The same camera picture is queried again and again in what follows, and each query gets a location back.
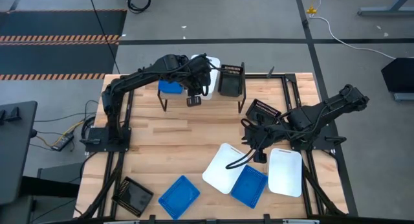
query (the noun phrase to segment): black mesh basket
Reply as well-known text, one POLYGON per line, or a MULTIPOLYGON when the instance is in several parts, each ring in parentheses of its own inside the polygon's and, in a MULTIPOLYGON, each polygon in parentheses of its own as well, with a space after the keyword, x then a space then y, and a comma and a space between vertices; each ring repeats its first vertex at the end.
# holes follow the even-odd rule
POLYGON ((125 177, 112 200, 135 216, 140 217, 153 195, 154 193, 147 188, 131 178, 125 177))
POLYGON ((246 112, 246 116, 249 120, 254 120, 257 121, 258 124, 264 125, 276 123, 277 117, 280 116, 280 114, 282 114, 282 112, 256 98, 246 112))
POLYGON ((243 94, 245 68, 235 65, 221 65, 219 93, 223 96, 238 97, 243 94))

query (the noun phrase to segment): wooden table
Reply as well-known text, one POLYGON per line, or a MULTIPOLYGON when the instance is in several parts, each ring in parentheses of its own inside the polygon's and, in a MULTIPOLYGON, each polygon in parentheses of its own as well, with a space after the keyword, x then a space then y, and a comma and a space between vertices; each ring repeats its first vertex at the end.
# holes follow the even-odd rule
MULTIPOLYGON (((103 89, 118 77, 106 75, 103 89)), ((296 78, 302 104, 317 104, 320 100, 312 73, 297 73, 296 78)), ((302 197, 273 194, 266 188, 256 208, 251 209, 231 195, 220 193, 201 177, 222 143, 227 142, 245 153, 250 149, 241 144, 244 129, 240 120, 245 117, 253 99, 257 98, 282 113, 286 111, 280 79, 247 79, 246 104, 241 114, 237 113, 237 102, 216 100, 203 100, 197 107, 187 107, 185 100, 170 100, 168 110, 164 112, 157 98, 157 85, 155 82, 135 90, 130 121, 131 147, 125 155, 122 172, 122 179, 129 176, 154 192, 141 219, 148 219, 151 214, 155 214, 156 219, 171 219, 159 205, 158 198, 181 175, 185 175, 201 192, 181 219, 262 219, 263 214, 270 214, 271 218, 306 218, 302 197)), ((290 94, 294 100, 291 86, 290 94)), ((105 123, 100 101, 95 126, 103 127, 105 123)), ((267 148, 265 153, 269 156, 275 147, 290 149, 289 143, 283 141, 267 148)), ((340 210, 347 212, 335 160, 320 151, 314 151, 313 156, 321 187, 340 210)), ((106 160, 107 153, 97 153, 86 163, 76 204, 79 210, 84 211, 101 189, 106 160)), ((251 162, 249 165, 267 172, 267 164, 251 162)), ((316 214, 314 193, 310 185, 308 187, 312 210, 316 214)), ((106 216, 109 215, 112 193, 110 190, 107 196, 106 216)), ((118 206, 116 219, 136 217, 118 206)))

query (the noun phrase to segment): gray floor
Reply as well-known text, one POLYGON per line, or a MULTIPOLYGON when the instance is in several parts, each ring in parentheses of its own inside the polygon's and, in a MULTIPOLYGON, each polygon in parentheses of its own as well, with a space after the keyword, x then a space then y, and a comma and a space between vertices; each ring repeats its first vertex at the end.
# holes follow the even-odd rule
MULTIPOLYGON (((0 0, 0 11, 14 0, 0 0)), ((303 0, 305 8, 311 0, 303 0)), ((94 0, 97 8, 124 8, 124 0, 94 0)), ((412 17, 358 17, 359 6, 390 5, 393 0, 323 0, 319 15, 326 17, 339 38, 412 38, 412 17)), ((89 0, 21 0, 18 9, 90 9, 89 0)), ((327 25, 310 21, 313 38, 330 38, 327 25)), ((208 38, 304 38, 295 0, 153 0, 147 12, 128 12, 124 39, 208 38)), ((413 44, 359 45, 392 56, 414 56, 413 44)), ((154 62, 166 53, 207 52, 223 63, 245 62, 248 72, 313 72, 307 45, 215 44, 120 46, 116 60, 122 73, 154 62)), ((388 93, 380 70, 390 60, 372 52, 343 45, 316 45, 316 52, 329 95, 345 84, 357 86, 370 99, 361 113, 340 117, 336 123, 360 216, 414 219, 414 104, 396 103, 388 93)), ((97 100, 102 81, 0 82, 0 104, 37 100, 36 119, 81 113, 87 100, 97 100)), ((82 116, 49 124, 36 124, 40 131, 64 131, 82 116)), ((49 141, 56 136, 45 136, 49 141)), ((25 174, 38 168, 81 162, 83 146, 76 142, 60 153, 30 148, 25 174)))

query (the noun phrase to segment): blue plastic bin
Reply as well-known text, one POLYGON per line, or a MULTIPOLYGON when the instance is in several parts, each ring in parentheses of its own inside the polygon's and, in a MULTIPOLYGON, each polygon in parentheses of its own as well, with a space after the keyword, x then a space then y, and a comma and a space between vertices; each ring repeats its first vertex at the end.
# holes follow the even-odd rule
POLYGON ((158 202, 174 220, 177 220, 199 195, 200 191, 182 175, 158 202))
POLYGON ((182 86, 178 82, 168 83, 167 81, 159 81, 158 89, 163 93, 181 94, 182 86))
POLYGON ((250 208, 257 202, 267 184, 267 175, 246 165, 235 182, 231 195, 250 208))

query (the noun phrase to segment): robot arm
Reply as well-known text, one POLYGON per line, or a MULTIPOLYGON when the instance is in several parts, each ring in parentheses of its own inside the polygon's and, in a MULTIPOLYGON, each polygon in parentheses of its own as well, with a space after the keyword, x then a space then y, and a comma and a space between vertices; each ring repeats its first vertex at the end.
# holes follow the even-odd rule
POLYGON ((122 100, 127 92, 162 79, 178 82, 187 89, 188 96, 207 95, 203 93, 202 88, 210 85, 210 71, 210 62, 205 54, 192 60, 187 56, 168 54, 148 68, 114 79, 102 93, 103 110, 108 119, 109 140, 120 142, 123 139, 119 118, 122 100))
MULTIPOLYGON (((255 150, 251 158, 255 162, 266 163, 266 155, 263 149, 282 140, 289 142, 300 141, 300 144, 312 144, 320 133, 322 127, 344 113, 362 111, 367 107, 369 98, 364 96, 357 88, 346 85, 339 93, 326 99, 315 106, 297 107, 280 117, 276 124, 268 126, 255 125, 247 119, 242 119, 241 124, 245 127, 245 140, 243 144, 255 150)), ((236 168, 248 160, 234 165, 227 165, 227 169, 236 168)))

